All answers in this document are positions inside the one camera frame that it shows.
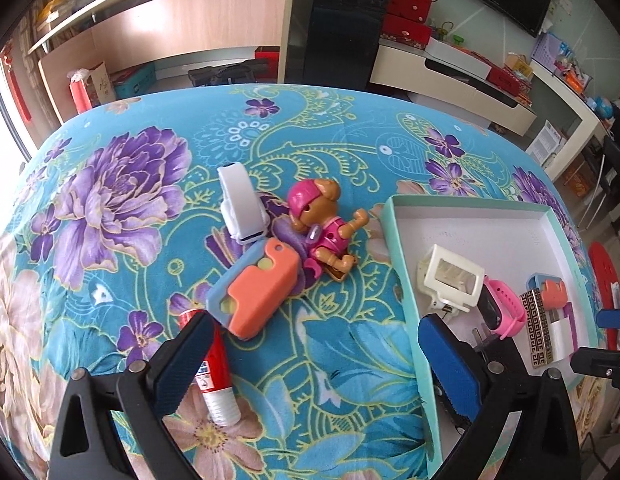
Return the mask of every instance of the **screw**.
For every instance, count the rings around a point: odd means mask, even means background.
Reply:
[[[488,370],[490,370],[493,374],[495,375],[499,375],[502,374],[503,371],[505,370],[505,368],[503,367],[503,365],[498,362],[498,361],[490,361],[488,363]]]
[[[138,374],[142,372],[146,368],[146,362],[142,359],[137,359],[136,361],[132,361],[128,370],[130,370],[133,374]]]
[[[555,381],[558,381],[559,379],[561,379],[561,372],[558,368],[548,368],[548,377],[554,379]]]
[[[85,372],[85,368],[77,368],[75,371],[72,372],[72,375],[70,375],[70,377],[73,381],[78,381],[79,379],[84,378]]]

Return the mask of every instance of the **pink smartwatch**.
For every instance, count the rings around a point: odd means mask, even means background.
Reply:
[[[519,296],[501,280],[491,280],[488,276],[484,276],[477,308],[487,327],[499,334],[499,339],[517,335],[528,320]]]

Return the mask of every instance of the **patterned card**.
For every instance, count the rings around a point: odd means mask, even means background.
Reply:
[[[541,291],[538,288],[533,288],[522,294],[520,298],[521,303],[528,311],[526,327],[528,328],[528,339],[530,340],[532,366],[539,368],[552,362],[552,343],[550,341],[546,311],[541,301]]]

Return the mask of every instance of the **chair leg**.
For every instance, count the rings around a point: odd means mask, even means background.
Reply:
[[[603,196],[601,197],[601,202],[599,202],[599,205],[597,206],[597,210],[594,212],[594,215],[592,215],[592,218],[590,219],[590,221],[588,222],[588,225],[586,225],[586,231],[588,230],[588,228],[590,227],[590,225],[592,224],[592,222],[594,222],[594,219],[597,217],[597,213],[599,212],[599,209],[601,209],[601,206],[603,204],[603,201],[606,199],[606,194],[604,193]]]
[[[599,189],[599,183],[601,182],[601,175],[603,174],[603,163],[605,161],[606,161],[606,156],[603,155],[601,157],[601,167],[599,168],[599,177],[597,178],[597,183],[595,184],[595,187],[592,191],[592,198],[590,199],[590,203],[588,204],[586,211],[583,212],[583,216],[581,217],[581,220],[579,220],[579,223],[577,224],[577,228],[581,225],[581,222],[583,222],[583,219],[586,218],[586,215],[588,214],[588,211],[590,210],[590,206],[594,202],[594,197],[597,194],[597,189]]]

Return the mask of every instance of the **curtain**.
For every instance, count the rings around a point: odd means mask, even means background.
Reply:
[[[43,85],[43,79],[41,78],[38,65],[39,59],[44,57],[46,54],[43,52],[42,48],[38,48],[32,54],[28,54],[30,47],[37,41],[37,16],[39,15],[43,7],[45,7],[50,1],[52,0],[35,0],[30,6],[30,8],[27,10],[23,19],[20,21],[17,34],[19,37],[21,55],[23,56],[23,63],[26,67],[26,72],[28,73],[28,80],[30,82],[30,85],[35,91],[39,106],[43,110],[46,119],[50,123],[50,127],[53,130],[56,130],[60,126],[59,119],[56,116],[54,108],[52,107],[50,98],[48,97],[48,92],[46,91],[46,87]],[[61,43],[72,38],[74,35],[74,30],[70,28],[60,34],[57,34],[54,38],[50,40],[50,43],[52,44],[52,47],[55,48]]]

